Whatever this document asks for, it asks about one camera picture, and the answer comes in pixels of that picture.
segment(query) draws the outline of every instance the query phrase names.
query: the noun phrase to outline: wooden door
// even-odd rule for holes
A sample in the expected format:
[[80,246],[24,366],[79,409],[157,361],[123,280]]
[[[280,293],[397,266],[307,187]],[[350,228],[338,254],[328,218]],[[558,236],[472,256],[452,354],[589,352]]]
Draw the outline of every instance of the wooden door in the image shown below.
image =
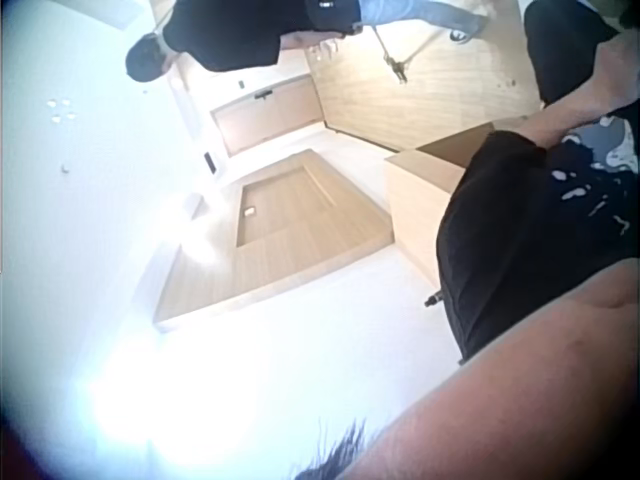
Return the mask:
[[229,156],[323,120],[311,77],[263,90],[211,115]]

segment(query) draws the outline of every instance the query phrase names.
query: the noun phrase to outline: white surface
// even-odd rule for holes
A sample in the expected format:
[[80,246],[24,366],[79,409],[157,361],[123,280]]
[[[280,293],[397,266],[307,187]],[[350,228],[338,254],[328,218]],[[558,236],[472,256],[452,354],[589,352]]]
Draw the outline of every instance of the white surface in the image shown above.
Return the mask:
[[[208,458],[213,467],[202,477],[168,468],[167,478],[288,479],[354,421],[366,420],[367,433],[378,433],[457,368],[460,353],[442,307],[423,306],[430,293],[392,246],[168,335],[165,358],[183,368],[163,370],[163,398],[180,385],[185,399],[207,399],[182,415],[185,434],[168,458]],[[190,379],[179,382],[185,375]],[[221,445],[220,436],[235,448]]]
[[[208,171],[169,83],[124,74],[151,16],[122,34],[45,0],[12,8],[2,392],[38,459],[72,480],[198,478],[203,461],[202,478],[287,478],[323,436],[330,445],[364,419],[374,433],[455,370],[442,310],[422,306],[433,289],[395,247],[159,338],[151,315],[175,245],[148,262],[182,228],[167,201]],[[52,98],[78,118],[53,124],[64,105]],[[234,158],[224,178],[313,147],[384,204],[387,152],[314,128]]]
[[[304,52],[292,50],[281,52],[278,64],[270,67],[248,68],[220,74],[203,68],[193,68],[187,74],[187,81],[198,105],[210,112],[245,95],[309,73]],[[244,89],[240,88],[240,81],[244,83]]]
[[318,123],[247,150],[228,160],[222,184],[231,183],[290,155],[312,149],[353,182],[374,202],[389,211],[384,159],[393,152]]
[[3,409],[39,458],[80,478],[127,478],[101,458],[88,379],[121,341],[163,205],[206,174],[167,82],[125,74],[153,26],[140,3],[125,33],[45,0],[3,11]]

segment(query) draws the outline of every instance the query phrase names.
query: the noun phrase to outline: door handle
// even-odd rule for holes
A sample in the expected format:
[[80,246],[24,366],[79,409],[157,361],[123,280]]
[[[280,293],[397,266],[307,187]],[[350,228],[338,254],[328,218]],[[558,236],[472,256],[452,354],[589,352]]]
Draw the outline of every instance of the door handle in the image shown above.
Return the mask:
[[273,90],[265,90],[264,92],[256,93],[253,98],[255,100],[266,100],[270,95],[273,95]]

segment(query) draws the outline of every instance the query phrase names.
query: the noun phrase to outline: black bag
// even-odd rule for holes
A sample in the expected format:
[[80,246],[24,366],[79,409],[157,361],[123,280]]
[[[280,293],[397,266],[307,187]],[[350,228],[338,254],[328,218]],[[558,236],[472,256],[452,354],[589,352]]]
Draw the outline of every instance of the black bag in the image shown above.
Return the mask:
[[358,0],[306,0],[311,22],[319,32],[356,33],[360,16]]

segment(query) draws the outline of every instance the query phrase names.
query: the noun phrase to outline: jeans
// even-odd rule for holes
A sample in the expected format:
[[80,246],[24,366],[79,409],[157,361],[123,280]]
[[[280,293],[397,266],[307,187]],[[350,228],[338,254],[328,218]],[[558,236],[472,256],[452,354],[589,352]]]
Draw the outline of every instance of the jeans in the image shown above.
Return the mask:
[[359,0],[362,24],[384,25],[399,20],[423,20],[431,25],[476,34],[486,17],[432,0]]

